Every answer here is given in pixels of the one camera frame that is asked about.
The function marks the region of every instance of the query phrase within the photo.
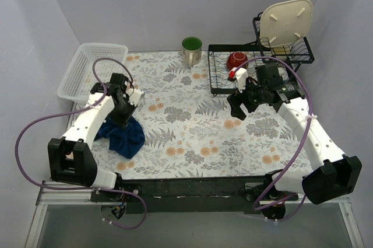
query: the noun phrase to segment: mug handle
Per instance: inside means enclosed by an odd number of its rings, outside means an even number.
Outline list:
[[[193,53],[189,53],[189,68],[192,67]]]

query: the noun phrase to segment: white plastic basket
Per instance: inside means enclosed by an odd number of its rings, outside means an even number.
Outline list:
[[[92,73],[94,61],[100,57],[110,57],[124,64],[127,53],[128,48],[122,45],[103,43],[80,45],[59,85],[57,95],[85,104],[91,88],[97,82]],[[125,70],[113,61],[102,60],[96,64],[96,72],[103,82],[108,82],[113,72],[124,73]]]

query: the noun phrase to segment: red bowl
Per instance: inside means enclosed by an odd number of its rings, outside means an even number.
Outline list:
[[[236,51],[228,57],[227,68],[231,71],[234,67],[239,67],[245,61],[247,61],[247,55],[240,51]]]

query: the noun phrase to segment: cable tie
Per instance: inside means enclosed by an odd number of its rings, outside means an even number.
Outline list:
[[[93,104],[91,104],[90,101],[88,101],[87,105],[88,105],[89,109],[96,109],[100,113],[101,118],[103,119],[103,123],[106,123],[106,119],[104,118],[104,116],[101,113],[101,110],[97,106],[93,106]]]
[[[310,118],[310,119],[316,119],[316,118],[318,118],[318,117],[317,117],[317,115],[310,115],[310,114],[307,114],[307,115],[304,117],[304,119],[301,120],[301,121],[299,122],[299,124],[304,123],[305,121],[308,121],[309,118]]]

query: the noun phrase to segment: red gripper tip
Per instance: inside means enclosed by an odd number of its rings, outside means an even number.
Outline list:
[[[235,76],[235,72],[233,70],[229,72],[229,78],[233,79],[234,76]]]

